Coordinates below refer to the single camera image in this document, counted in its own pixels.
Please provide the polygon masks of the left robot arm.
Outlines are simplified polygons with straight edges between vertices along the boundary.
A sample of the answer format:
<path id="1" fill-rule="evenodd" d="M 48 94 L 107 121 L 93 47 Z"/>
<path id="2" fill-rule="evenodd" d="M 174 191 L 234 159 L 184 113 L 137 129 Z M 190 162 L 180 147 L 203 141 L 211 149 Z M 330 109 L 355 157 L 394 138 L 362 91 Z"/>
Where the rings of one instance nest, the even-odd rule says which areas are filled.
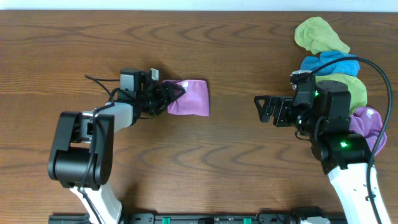
<path id="1" fill-rule="evenodd" d="M 114 135 L 163 113 L 185 94 L 184 87 L 160 82 L 159 71 L 120 71 L 119 86 L 107 91 L 105 105 L 90 111 L 64 111 L 58 119 L 48 174 L 70 189 L 88 211 L 86 223 L 119 223 L 123 206 L 108 182 L 113 165 Z"/>

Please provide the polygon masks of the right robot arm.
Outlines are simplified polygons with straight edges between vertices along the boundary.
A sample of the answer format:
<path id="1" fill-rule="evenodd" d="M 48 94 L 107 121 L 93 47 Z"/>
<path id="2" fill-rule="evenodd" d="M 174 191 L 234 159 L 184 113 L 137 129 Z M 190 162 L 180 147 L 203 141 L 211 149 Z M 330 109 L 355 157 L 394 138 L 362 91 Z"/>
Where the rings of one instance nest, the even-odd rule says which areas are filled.
<path id="1" fill-rule="evenodd" d="M 306 136 L 312 154 L 321 162 L 343 206 L 348 223 L 390 223 L 377 182 L 369 165 L 371 150 L 365 138 L 349 130 L 351 93 L 339 81 L 316 81 L 308 73 L 291 75 L 294 96 L 256 96 L 263 123 L 293 126 Z"/>

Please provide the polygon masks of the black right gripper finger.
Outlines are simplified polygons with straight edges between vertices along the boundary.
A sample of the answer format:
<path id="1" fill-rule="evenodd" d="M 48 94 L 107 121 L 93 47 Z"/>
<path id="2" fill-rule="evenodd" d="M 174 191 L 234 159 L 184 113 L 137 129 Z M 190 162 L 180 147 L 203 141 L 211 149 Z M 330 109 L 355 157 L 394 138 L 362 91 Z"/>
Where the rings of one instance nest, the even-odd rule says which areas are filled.
<path id="1" fill-rule="evenodd" d="M 254 104 L 257 109 L 268 109 L 273 108 L 274 103 L 272 102 L 273 97 L 264 95 L 264 96 L 255 96 L 254 97 Z"/>
<path id="2" fill-rule="evenodd" d="M 257 104 L 257 112 L 259 114 L 259 119 L 262 123 L 269 122 L 273 110 L 274 106 L 268 103 L 264 103 L 263 105 L 261 105 L 260 103 Z"/>

